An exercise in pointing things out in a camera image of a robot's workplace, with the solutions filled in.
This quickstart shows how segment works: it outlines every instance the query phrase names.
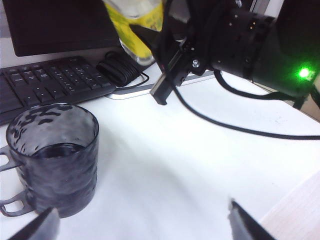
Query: monitor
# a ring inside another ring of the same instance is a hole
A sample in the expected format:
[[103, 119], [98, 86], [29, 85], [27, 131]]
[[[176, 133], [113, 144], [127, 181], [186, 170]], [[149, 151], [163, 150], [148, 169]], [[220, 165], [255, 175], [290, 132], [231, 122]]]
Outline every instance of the monitor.
[[101, 0], [2, 0], [15, 54], [120, 45]]

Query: white desk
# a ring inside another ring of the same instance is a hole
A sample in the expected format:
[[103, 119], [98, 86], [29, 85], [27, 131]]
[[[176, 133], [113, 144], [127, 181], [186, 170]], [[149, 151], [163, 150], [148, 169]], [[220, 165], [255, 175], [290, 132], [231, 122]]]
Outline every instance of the white desk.
[[[224, 74], [246, 91], [263, 91]], [[281, 101], [225, 92], [205, 80], [179, 88], [199, 111], [235, 125], [284, 133], [320, 134], [320, 124]], [[142, 95], [101, 97], [81, 104], [100, 124], [98, 182], [92, 202], [61, 220], [57, 240], [231, 240], [228, 198], [256, 219], [320, 169], [318, 141], [253, 136], [212, 125], [189, 113], [173, 94], [167, 106]], [[5, 130], [0, 127], [1, 146]], [[16, 171], [1, 173], [1, 199], [22, 190]], [[2, 240], [36, 217], [0, 216]]]

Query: black keyboard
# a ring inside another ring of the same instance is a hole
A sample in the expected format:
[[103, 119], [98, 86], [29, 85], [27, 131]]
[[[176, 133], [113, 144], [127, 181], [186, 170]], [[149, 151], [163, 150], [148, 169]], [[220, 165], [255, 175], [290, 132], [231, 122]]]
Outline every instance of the black keyboard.
[[0, 125], [40, 104], [76, 104], [112, 93], [116, 86], [80, 56], [0, 70]]

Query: dark gray glass cup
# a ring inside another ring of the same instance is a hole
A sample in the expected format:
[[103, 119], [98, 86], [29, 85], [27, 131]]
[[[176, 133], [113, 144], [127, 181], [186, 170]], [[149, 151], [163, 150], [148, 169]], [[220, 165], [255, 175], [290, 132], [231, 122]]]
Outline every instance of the dark gray glass cup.
[[[6, 130], [0, 155], [16, 168], [24, 191], [0, 201], [1, 212], [15, 217], [57, 208], [60, 218], [81, 211], [93, 198], [97, 182], [99, 124], [86, 109], [65, 103], [35, 106], [18, 115]], [[21, 201], [8, 212], [5, 205]]]

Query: mouse cable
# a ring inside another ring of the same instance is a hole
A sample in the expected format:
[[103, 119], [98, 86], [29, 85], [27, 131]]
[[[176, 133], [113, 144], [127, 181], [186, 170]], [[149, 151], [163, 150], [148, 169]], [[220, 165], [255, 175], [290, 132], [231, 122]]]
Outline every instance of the mouse cable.
[[275, 139], [285, 139], [285, 140], [320, 140], [320, 135], [286, 135], [286, 134], [278, 134], [278, 133], [271, 133], [271, 132], [265, 132], [265, 131], [258, 131], [253, 129], [248, 129], [244, 127], [239, 127], [231, 124], [227, 124], [221, 121], [214, 120], [208, 116], [203, 115], [202, 113], [196, 111], [194, 108], [192, 108], [181, 96], [180, 92], [178, 91], [176, 85], [173, 83], [170, 72], [168, 71], [168, 67], [165, 66], [165, 72], [168, 77], [169, 83], [172, 87], [172, 90], [174, 91], [175, 95], [179, 99], [179, 101], [184, 105], [190, 112], [197, 115], [198, 117], [202, 118], [203, 120], [208, 121], [209, 123], [221, 126], [223, 128], [236, 130], [242, 133], [252, 134], [252, 135], [258, 135], [268, 138], [275, 138]]
[[320, 93], [315, 85], [313, 85], [313, 88], [311, 90], [311, 97], [315, 104], [318, 106], [320, 109]]
[[140, 76], [143, 78], [143, 81], [142, 81], [142, 82], [139, 82], [138, 84], [135, 84], [135, 85], [133, 85], [133, 86], [117, 87], [117, 88], [114, 90], [114, 92], [123, 91], [123, 90], [129, 90], [129, 89], [134, 89], [134, 88], [136, 88], [136, 87], [138, 87], [138, 86], [140, 86], [140, 85], [142, 85], [142, 84], [145, 84], [145, 83], [148, 82], [149, 79], [150, 79], [150, 77], [149, 77], [147, 74], [145, 74], [144, 72], [141, 72]]
[[224, 80], [224, 78], [221, 75], [221, 72], [219, 70], [214, 70], [213, 74], [217, 80], [217, 82], [227, 91], [236, 94], [238, 96], [242, 96], [245, 98], [250, 98], [250, 99], [258, 99], [258, 100], [290, 100], [290, 101], [295, 101], [297, 100], [295, 97], [293, 96], [289, 96], [285, 93], [282, 92], [272, 92], [266, 95], [256, 95], [256, 94], [252, 94], [252, 93], [248, 93], [245, 91], [240, 91], [237, 90], [235, 88], [233, 88], [232, 86], [228, 85], [227, 82]]

